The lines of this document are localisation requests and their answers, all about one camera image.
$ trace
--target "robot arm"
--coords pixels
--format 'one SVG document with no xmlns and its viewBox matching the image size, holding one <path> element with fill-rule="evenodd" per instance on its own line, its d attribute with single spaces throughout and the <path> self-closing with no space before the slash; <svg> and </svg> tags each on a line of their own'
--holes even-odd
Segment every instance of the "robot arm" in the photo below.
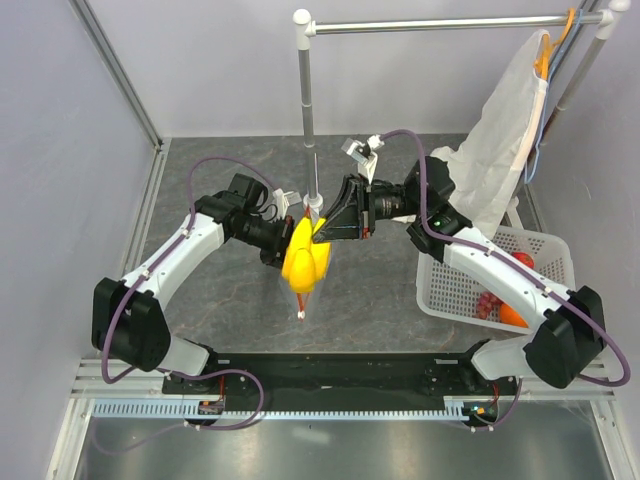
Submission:
<svg viewBox="0 0 640 480">
<path fill-rule="evenodd" d="M 234 176 L 228 190 L 204 196 L 195 203 L 195 219 L 187 215 L 180 228 L 142 265 L 120 281 L 104 278 L 95 288 L 91 340 L 103 350 L 106 333 L 125 295 L 130 293 L 117 319 L 109 354 L 143 371 L 156 368 L 199 375 L 211 349 L 171 335 L 164 310 L 178 287 L 212 252 L 230 238 L 260 248 L 265 265 L 281 268 L 293 233 L 291 216 L 274 221 L 260 216 L 266 187 L 245 175 Z M 177 240 L 184 237 L 177 246 Z M 150 271 L 160 257 L 162 263 Z"/>
<path fill-rule="evenodd" d="M 365 146 L 364 151 L 362 147 L 356 151 L 366 157 L 370 149 Z M 362 159 L 356 160 L 360 171 Z M 502 253 L 502 257 L 510 258 L 449 204 L 448 198 L 455 185 L 446 164 L 428 157 L 426 165 L 429 179 L 427 219 L 431 230 L 453 239 L 485 245 L 488 253 L 455 241 L 435 238 L 425 232 L 420 215 L 417 215 L 420 208 L 418 162 L 403 184 L 370 181 L 370 176 L 362 172 L 346 176 L 338 199 L 327 211 L 326 221 L 313 240 L 365 239 L 375 231 L 377 220 L 415 216 L 407 232 L 420 252 L 466 273 L 487 287 L 513 307 L 534 331 L 509 340 L 488 341 L 473 349 L 471 361 L 474 368 L 487 380 L 536 375 L 556 388 L 565 388 L 604 349 L 605 344 L 549 293 L 555 292 L 604 328 L 600 297 L 588 287 L 572 292 L 566 286 L 518 264 L 544 284 L 545 288 L 541 289 L 493 255 L 494 252 Z"/>
</svg>

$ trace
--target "yellow plush toy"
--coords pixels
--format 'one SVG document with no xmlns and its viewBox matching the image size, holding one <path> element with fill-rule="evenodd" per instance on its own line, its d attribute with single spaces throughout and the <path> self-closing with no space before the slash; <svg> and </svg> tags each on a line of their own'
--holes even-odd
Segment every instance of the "yellow plush toy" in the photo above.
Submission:
<svg viewBox="0 0 640 480">
<path fill-rule="evenodd" d="M 330 243 L 313 243 L 313 234 L 325 222 L 318 220 L 315 227 L 309 217 L 304 217 L 293 232 L 284 257 L 282 277 L 295 293 L 310 293 L 317 282 L 327 274 Z"/>
</svg>

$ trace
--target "white basket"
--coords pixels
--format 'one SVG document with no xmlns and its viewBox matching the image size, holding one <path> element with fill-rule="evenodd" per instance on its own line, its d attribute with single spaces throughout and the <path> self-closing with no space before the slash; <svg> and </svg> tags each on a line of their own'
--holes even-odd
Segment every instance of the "white basket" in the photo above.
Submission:
<svg viewBox="0 0 640 480">
<path fill-rule="evenodd" d="M 533 258 L 537 272 L 575 289 L 571 254 L 561 238 L 517 228 L 498 227 L 493 242 L 508 253 L 528 253 Z M 510 332 L 531 333 L 528 328 L 501 323 L 497 309 L 491 312 L 487 320 L 474 318 L 480 294 L 487 289 L 429 255 L 420 254 L 416 286 L 418 306 L 429 315 Z"/>
</svg>

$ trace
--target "white wall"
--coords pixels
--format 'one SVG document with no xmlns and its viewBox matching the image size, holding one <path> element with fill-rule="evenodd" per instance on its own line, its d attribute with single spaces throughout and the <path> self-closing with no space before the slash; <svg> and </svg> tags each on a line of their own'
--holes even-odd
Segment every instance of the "white wall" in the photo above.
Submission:
<svg viewBox="0 0 640 480">
<path fill-rule="evenodd" d="M 68 2 L 0 2 L 0 27 L 0 476 L 35 480 L 152 149 Z"/>
<path fill-rule="evenodd" d="M 91 0 L 165 136 L 300 134 L 293 12 L 318 21 L 559 13 L 570 0 Z M 312 40 L 318 133 L 468 132 L 531 29 Z"/>
<path fill-rule="evenodd" d="M 558 123 L 534 180 L 551 233 L 571 247 L 576 283 L 603 297 L 607 330 L 634 376 L 617 391 L 640 448 L 640 5 L 618 31 Z"/>
</svg>

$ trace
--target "orange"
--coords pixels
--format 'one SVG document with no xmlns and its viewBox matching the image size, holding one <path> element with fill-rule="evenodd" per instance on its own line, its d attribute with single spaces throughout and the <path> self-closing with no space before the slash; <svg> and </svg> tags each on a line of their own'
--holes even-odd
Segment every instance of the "orange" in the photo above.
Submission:
<svg viewBox="0 0 640 480">
<path fill-rule="evenodd" d="M 507 325 L 513 325 L 514 327 L 529 328 L 527 322 L 506 303 L 503 303 L 500 307 L 500 321 Z"/>
</svg>

